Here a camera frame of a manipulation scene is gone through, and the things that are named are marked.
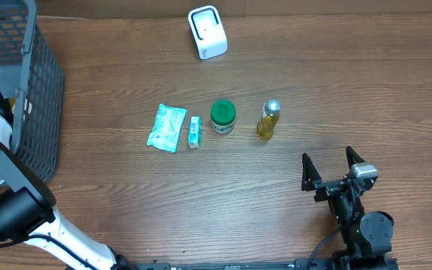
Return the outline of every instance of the wall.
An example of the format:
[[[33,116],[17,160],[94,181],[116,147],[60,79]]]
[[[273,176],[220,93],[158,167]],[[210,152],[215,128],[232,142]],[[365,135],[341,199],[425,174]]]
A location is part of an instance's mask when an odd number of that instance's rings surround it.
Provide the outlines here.
[[[221,16],[432,12],[432,0],[36,0],[55,17],[185,17],[214,5]]]

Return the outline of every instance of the silver bottle cap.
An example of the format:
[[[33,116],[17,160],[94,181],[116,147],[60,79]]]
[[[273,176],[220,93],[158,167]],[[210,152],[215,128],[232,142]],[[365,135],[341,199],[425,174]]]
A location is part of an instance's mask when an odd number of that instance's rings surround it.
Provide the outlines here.
[[[268,113],[272,115],[276,115],[279,113],[279,110],[281,109],[281,105],[279,104],[279,100],[272,99],[266,102],[266,108],[268,109]]]

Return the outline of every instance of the bottle cap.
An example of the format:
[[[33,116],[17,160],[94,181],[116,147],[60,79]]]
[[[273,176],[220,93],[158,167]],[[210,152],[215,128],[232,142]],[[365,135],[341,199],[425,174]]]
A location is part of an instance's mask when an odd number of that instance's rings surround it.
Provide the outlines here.
[[[211,120],[221,126],[227,126],[234,122],[236,108],[229,100],[218,100],[211,108]]]
[[[266,103],[266,108],[268,109],[268,113],[275,115],[279,113],[281,105],[279,103],[279,100],[272,99]]]

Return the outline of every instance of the green lid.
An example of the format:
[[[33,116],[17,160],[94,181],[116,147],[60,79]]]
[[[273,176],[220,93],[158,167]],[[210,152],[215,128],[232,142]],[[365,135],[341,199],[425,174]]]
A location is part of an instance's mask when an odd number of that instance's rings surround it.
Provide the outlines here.
[[[236,108],[229,100],[218,100],[211,108],[211,120],[217,125],[229,125],[236,118]]]

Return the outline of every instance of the small box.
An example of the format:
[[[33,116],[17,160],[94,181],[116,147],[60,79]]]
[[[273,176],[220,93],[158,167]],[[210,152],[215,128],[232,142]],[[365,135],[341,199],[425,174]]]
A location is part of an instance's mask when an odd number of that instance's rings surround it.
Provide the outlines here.
[[[189,123],[189,132],[187,133],[187,143],[190,148],[198,149],[201,147],[201,118],[199,116],[191,116]]]
[[[187,15],[199,57],[209,59],[228,50],[228,40],[216,7],[207,5]]]

